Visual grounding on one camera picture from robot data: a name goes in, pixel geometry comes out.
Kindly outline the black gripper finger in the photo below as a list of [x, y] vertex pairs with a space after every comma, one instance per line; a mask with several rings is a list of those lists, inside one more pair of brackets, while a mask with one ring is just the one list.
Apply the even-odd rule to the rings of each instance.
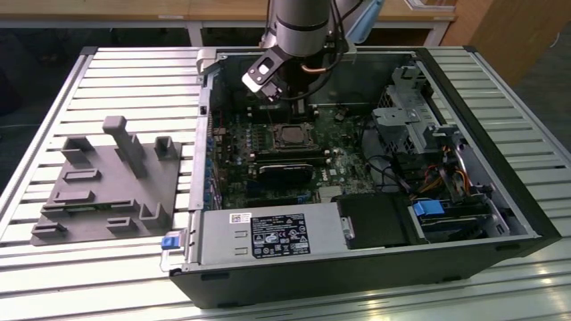
[[297, 100], [291, 103], [291, 123], [302, 123], [309, 121], [307, 103], [305, 99]]

